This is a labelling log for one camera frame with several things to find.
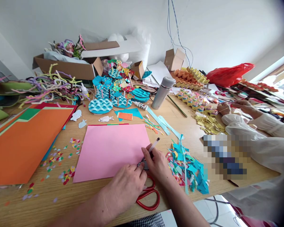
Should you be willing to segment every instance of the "person's left hand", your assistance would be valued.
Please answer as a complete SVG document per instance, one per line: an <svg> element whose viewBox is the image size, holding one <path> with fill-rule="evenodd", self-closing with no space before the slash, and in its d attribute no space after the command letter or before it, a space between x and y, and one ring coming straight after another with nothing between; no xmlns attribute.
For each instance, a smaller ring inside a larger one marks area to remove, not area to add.
<svg viewBox="0 0 284 227"><path fill-rule="evenodd" d="M106 185L102 192L105 194L105 203L110 206L111 213L121 214L133 205L143 190L147 179L144 163L123 166Z"/></svg>
<svg viewBox="0 0 284 227"><path fill-rule="evenodd" d="M228 103L223 102L218 104L217 111L220 112L222 115L226 115L231 113L231 108Z"/></svg>

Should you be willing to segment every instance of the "glue bottle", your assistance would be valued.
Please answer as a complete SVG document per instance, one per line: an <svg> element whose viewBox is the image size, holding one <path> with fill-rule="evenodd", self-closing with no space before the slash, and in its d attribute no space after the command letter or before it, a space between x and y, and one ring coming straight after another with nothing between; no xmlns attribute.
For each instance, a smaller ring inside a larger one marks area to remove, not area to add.
<svg viewBox="0 0 284 227"><path fill-rule="evenodd" d="M176 83L176 80L172 77L163 77L162 83L159 87L159 90L155 96L154 101L152 102L152 107L154 109L159 109L164 99L170 92L172 86Z"/></svg>
<svg viewBox="0 0 284 227"><path fill-rule="evenodd" d="M83 83L81 83L81 89L82 89L82 94L86 95L89 97L88 90L86 87L84 87Z"/></svg>
<svg viewBox="0 0 284 227"><path fill-rule="evenodd" d="M133 102L133 104L135 104L137 107L139 107L143 110L147 110L147 108L148 108L148 105L145 105L145 104L140 103L140 102Z"/></svg>

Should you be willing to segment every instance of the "water bottle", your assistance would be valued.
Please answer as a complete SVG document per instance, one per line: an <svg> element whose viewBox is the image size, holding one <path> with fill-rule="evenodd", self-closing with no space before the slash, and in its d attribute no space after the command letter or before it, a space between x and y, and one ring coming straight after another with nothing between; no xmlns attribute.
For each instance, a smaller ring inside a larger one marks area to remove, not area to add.
<svg viewBox="0 0 284 227"><path fill-rule="evenodd" d="M159 90L155 96L154 101L152 102L152 108L159 109L162 105L164 99L168 95L170 89L176 83L176 80L172 77L164 77L162 83L159 87Z"/></svg>

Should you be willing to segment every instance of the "glue stick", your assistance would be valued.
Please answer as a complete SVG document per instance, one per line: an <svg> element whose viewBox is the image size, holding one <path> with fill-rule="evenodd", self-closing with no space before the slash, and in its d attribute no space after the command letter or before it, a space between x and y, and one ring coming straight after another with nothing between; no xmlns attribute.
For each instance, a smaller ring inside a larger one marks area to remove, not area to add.
<svg viewBox="0 0 284 227"><path fill-rule="evenodd" d="M140 103L140 102L133 102L137 107L143 109L143 110L147 110L148 108L148 105L145 105L143 103Z"/></svg>
<svg viewBox="0 0 284 227"><path fill-rule="evenodd" d="M89 97L88 90L86 89L86 87L84 87L83 83L81 83L81 89L82 89L82 94Z"/></svg>

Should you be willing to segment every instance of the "white sleeve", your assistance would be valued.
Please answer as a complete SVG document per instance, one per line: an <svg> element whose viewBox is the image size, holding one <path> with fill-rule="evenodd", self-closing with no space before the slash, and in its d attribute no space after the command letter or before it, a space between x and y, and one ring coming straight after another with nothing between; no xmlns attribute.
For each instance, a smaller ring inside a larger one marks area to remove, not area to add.
<svg viewBox="0 0 284 227"><path fill-rule="evenodd" d="M251 157L259 164L284 174L284 138L266 137L249 127L236 114L222 117L226 124L226 132L230 135L247 135L250 139L245 150L250 151Z"/></svg>
<svg viewBox="0 0 284 227"><path fill-rule="evenodd" d="M268 113L262 114L260 117L250 121L249 124L256 125L258 129L267 132L273 137L284 138L284 123Z"/></svg>

